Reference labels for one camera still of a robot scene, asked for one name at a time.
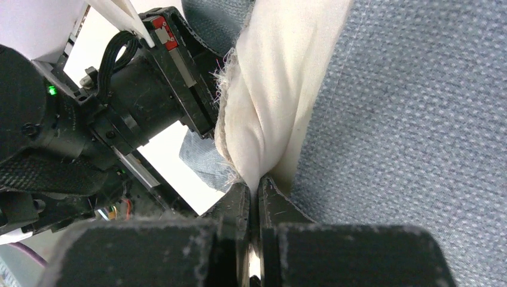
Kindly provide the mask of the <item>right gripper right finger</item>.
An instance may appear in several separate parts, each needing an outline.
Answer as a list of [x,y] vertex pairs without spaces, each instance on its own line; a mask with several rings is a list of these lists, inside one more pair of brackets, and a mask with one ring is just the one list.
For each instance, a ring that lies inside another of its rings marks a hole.
[[258,187],[262,286],[454,286],[436,240],[410,225],[318,224],[271,178]]

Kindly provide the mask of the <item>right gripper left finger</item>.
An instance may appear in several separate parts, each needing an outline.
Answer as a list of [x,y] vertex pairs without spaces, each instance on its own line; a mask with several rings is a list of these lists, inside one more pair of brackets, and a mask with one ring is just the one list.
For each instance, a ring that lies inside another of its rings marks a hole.
[[72,227],[39,286],[248,286],[250,195],[236,183],[199,218]]

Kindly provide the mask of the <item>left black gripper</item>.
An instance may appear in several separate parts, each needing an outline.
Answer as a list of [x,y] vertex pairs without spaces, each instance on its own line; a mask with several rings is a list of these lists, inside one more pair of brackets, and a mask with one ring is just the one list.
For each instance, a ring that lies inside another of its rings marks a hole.
[[141,14],[155,45],[125,32],[110,40],[90,87],[75,92],[86,123],[106,146],[130,154],[175,122],[214,137],[218,55],[175,7]]

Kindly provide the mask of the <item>white pillow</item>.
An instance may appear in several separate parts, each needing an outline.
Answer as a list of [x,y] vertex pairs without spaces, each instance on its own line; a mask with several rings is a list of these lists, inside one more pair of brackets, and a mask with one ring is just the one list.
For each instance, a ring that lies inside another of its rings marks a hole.
[[219,74],[219,153],[255,194],[295,173],[313,105],[351,1],[255,1]]

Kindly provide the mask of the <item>grey-blue pillowcase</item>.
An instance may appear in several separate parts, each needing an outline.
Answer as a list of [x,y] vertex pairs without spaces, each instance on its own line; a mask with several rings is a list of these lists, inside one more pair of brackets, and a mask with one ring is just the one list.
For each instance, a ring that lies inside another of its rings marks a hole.
[[506,2],[355,1],[292,198],[427,228],[459,286],[505,286]]

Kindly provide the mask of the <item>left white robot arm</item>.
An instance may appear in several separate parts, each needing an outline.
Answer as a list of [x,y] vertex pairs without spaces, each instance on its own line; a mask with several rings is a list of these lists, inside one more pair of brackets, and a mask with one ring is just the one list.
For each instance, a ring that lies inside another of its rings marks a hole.
[[1,243],[58,231],[122,200],[192,209],[138,153],[179,122],[210,139],[220,54],[175,7],[135,14],[80,85],[1,45]]

